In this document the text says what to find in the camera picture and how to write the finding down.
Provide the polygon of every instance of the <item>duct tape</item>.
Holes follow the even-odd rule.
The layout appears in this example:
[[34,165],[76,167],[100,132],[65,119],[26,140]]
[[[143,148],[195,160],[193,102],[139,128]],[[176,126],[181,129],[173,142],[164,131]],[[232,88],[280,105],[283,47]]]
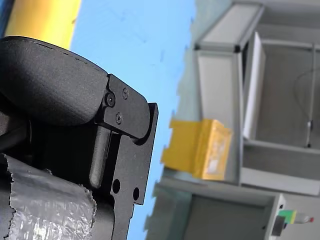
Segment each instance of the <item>duct tape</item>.
[[92,239],[97,205],[89,190],[5,157],[14,210],[7,240]]

